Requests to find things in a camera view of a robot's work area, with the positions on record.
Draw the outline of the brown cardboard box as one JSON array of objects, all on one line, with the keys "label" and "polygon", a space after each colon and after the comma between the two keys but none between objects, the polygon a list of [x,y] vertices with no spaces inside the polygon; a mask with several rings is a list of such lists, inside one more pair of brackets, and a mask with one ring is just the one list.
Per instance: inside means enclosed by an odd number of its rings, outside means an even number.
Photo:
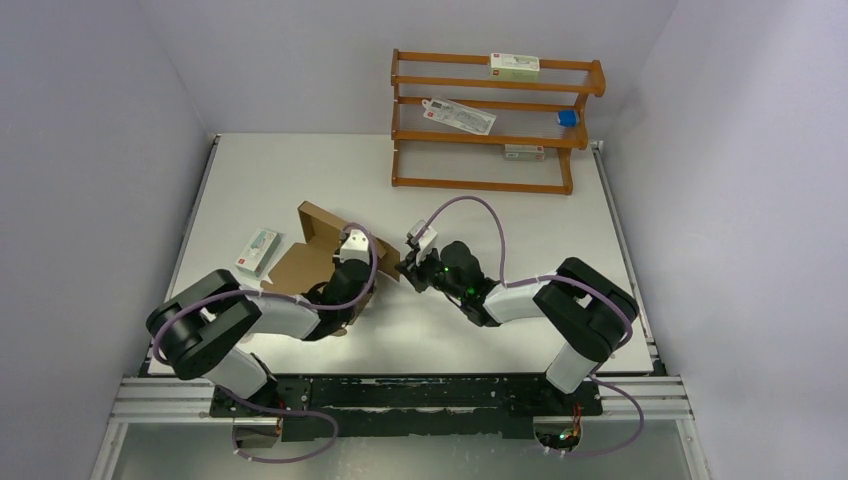
[{"label": "brown cardboard box", "polygon": [[323,305],[321,293],[340,263],[341,233],[347,221],[304,201],[298,207],[304,240],[292,244],[268,278],[262,282],[263,296],[254,303],[262,315],[251,331],[317,341],[342,335],[374,296],[373,292],[353,311],[348,305]]}]

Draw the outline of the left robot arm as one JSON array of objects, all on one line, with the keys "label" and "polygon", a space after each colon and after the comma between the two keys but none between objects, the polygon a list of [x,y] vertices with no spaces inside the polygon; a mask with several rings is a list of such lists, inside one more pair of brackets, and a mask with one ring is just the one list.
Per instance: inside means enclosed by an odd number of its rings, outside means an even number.
[{"label": "left robot arm", "polygon": [[375,274],[368,263],[347,260],[329,280],[287,296],[248,290],[231,272],[217,269],[155,308],[146,328],[158,341],[159,360],[179,379],[205,378],[261,416],[275,406],[276,381],[238,343],[249,334],[312,342],[342,330],[356,316],[353,302],[373,292]]}]

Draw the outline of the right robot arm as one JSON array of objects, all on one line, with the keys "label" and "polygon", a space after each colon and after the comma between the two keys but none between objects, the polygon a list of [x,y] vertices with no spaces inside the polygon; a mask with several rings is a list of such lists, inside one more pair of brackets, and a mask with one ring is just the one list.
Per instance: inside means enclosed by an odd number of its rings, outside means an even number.
[{"label": "right robot arm", "polygon": [[413,246],[395,269],[416,292],[432,288],[442,293],[478,327],[548,320],[564,339],[539,389],[542,406],[553,414],[573,406],[583,381],[629,342],[639,315],[631,294],[576,257],[552,273],[506,286],[487,277],[460,241],[427,253]]}]

